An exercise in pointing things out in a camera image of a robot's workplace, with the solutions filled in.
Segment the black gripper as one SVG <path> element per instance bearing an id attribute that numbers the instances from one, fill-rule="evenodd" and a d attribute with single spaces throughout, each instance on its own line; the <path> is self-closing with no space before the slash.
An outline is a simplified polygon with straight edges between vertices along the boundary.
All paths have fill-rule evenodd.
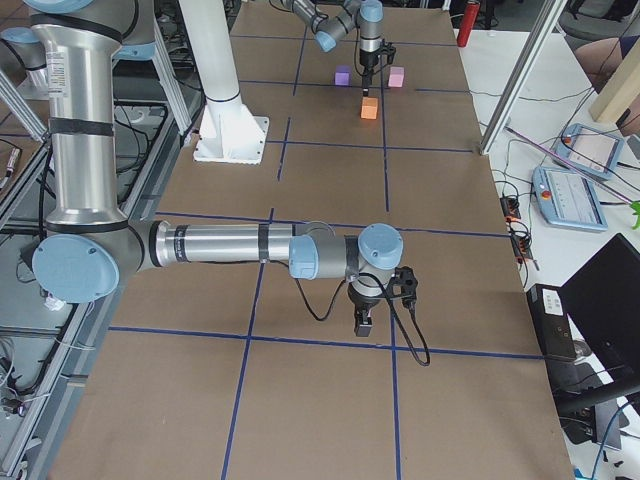
<path id="1" fill-rule="evenodd" d="M 354 306 L 354 334 L 368 337 L 373 326 L 370 311 L 384 296 L 379 287 L 368 288 L 363 293 L 359 285 L 359 281 L 351 282 L 348 286 L 347 294 Z"/>
<path id="2" fill-rule="evenodd" d="M 360 49 L 358 52 L 358 61 L 361 66 L 362 95 L 363 97 L 368 97 L 368 90 L 372 84 L 372 75 L 378 65 L 378 51 L 365 51 Z"/>

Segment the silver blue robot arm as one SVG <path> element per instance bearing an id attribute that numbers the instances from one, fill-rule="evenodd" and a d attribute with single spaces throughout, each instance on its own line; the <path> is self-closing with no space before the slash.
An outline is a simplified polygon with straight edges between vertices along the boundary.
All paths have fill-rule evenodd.
<path id="1" fill-rule="evenodd" d="M 386 224 L 358 236 L 341 236 L 322 222 L 277 226 L 178 225 L 133 222 L 119 209 L 114 138 L 112 59 L 131 34 L 153 27 L 142 1 L 23 1 L 30 30 L 44 46 L 50 114 L 48 133 L 56 181 L 55 208 L 44 219 L 46 237 L 32 255 L 36 280 L 67 303 L 110 295 L 134 273 L 172 263 L 280 263 L 287 261 L 306 308 L 324 321 L 345 283 L 354 304 L 356 336 L 368 336 L 371 310 L 385 300 L 402 326 L 393 301 L 409 309 L 411 294 L 399 286 L 403 240 Z M 328 17 L 312 1 L 280 1 L 310 29 L 324 52 L 354 29 L 360 32 L 363 93 L 368 93 L 380 55 L 392 44 L 382 37 L 380 1 L 344 1 Z M 258 164 L 267 117 L 243 103 L 222 1 L 179 1 L 206 98 L 196 161 Z M 328 312 L 312 311 L 299 280 L 341 278 Z"/>
<path id="2" fill-rule="evenodd" d="M 269 4 L 297 16 L 311 30 L 323 52 L 333 50 L 340 40 L 356 31 L 359 38 L 358 62 L 362 67 L 358 74 L 364 98 L 369 96 L 373 78 L 378 73 L 376 68 L 384 68 L 382 56 L 393 60 L 394 47 L 383 38 L 384 9 L 381 1 L 344 1 L 333 17 L 321 11 L 314 1 L 270 1 Z"/>

